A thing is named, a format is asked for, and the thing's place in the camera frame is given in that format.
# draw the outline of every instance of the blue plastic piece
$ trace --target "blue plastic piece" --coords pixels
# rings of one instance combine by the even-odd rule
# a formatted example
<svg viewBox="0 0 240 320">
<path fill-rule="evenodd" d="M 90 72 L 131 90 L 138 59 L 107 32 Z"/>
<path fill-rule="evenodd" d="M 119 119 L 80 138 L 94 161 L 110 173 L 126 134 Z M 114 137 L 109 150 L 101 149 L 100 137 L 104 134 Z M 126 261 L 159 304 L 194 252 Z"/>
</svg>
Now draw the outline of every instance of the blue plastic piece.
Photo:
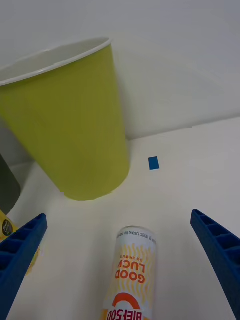
<svg viewBox="0 0 240 320">
<path fill-rule="evenodd" d="M 191 214 L 198 236 L 231 309 L 240 320 L 240 239 L 198 210 Z"/>
<path fill-rule="evenodd" d="M 149 169 L 150 170 L 159 169 L 159 161 L 158 161 L 157 156 L 152 156 L 152 157 L 148 158 L 148 162 L 149 162 Z"/>
<path fill-rule="evenodd" d="M 6 320 L 47 228 L 40 214 L 0 243 L 0 320 Z"/>
</svg>

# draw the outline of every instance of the beverage can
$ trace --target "beverage can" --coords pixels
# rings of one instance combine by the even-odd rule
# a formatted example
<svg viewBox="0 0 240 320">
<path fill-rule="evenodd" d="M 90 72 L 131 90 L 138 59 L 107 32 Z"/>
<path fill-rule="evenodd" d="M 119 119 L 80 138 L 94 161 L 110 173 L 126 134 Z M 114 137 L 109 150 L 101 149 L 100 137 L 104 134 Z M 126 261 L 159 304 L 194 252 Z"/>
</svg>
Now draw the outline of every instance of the beverage can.
<svg viewBox="0 0 240 320">
<path fill-rule="evenodd" d="M 151 231 L 138 226 L 119 231 L 100 320 L 153 320 L 156 258 Z"/>
</svg>

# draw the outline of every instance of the white surface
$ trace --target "white surface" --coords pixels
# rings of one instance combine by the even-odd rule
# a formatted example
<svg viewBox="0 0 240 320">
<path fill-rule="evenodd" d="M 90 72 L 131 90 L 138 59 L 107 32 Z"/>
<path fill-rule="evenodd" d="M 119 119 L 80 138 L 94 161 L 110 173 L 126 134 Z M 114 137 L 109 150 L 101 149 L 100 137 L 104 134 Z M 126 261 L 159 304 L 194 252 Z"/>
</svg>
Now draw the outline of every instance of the white surface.
<svg viewBox="0 0 240 320">
<path fill-rule="evenodd" d="M 109 38 L 94 38 L 37 52 L 0 70 L 0 86 L 44 74 L 90 56 L 109 46 Z"/>
<path fill-rule="evenodd" d="M 46 213 L 48 230 L 8 319 L 98 319 L 116 234 L 139 225 L 158 242 L 155 319 L 234 320 L 190 218 L 197 208 L 240 237 L 239 136 L 237 118 L 131 141 L 128 178 L 95 201 L 65 198 L 33 164 L 9 217 L 21 226 Z"/>
<path fill-rule="evenodd" d="M 114 39 L 130 138 L 240 115 L 237 0 L 11 0 L 0 66 L 86 37 Z"/>
</svg>

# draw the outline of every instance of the can label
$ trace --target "can label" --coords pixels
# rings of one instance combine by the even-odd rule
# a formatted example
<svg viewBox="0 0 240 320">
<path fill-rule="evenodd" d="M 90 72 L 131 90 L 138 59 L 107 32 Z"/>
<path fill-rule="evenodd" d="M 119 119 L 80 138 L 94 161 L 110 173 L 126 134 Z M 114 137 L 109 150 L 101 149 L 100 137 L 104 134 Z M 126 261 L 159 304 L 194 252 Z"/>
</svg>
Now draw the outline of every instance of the can label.
<svg viewBox="0 0 240 320">
<path fill-rule="evenodd" d="M 157 243 L 149 230 L 128 226 L 116 239 L 101 320 L 152 320 Z"/>
</svg>

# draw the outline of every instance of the white wall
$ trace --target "white wall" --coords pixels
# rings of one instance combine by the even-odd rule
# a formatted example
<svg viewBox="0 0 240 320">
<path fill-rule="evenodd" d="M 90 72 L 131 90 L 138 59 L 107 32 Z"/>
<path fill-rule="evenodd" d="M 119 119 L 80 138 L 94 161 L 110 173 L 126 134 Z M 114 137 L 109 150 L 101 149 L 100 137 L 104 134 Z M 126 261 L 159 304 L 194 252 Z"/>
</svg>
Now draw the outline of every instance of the white wall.
<svg viewBox="0 0 240 320">
<path fill-rule="evenodd" d="M 109 35 L 130 138 L 240 116 L 238 0 L 10 0 L 0 65 Z"/>
</svg>

